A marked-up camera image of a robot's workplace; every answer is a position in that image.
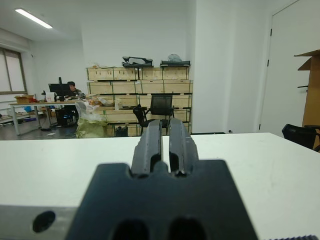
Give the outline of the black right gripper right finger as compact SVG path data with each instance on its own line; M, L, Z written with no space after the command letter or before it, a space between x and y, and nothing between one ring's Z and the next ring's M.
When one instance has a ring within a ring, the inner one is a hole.
M199 161L196 143L184 123L172 118L169 125L169 164L176 177L190 175Z

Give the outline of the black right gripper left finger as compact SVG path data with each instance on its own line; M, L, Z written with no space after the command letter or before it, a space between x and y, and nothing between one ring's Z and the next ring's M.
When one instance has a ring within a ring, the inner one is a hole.
M153 120L144 130L134 149L131 173L146 176L154 171L157 162L163 160L162 121Z

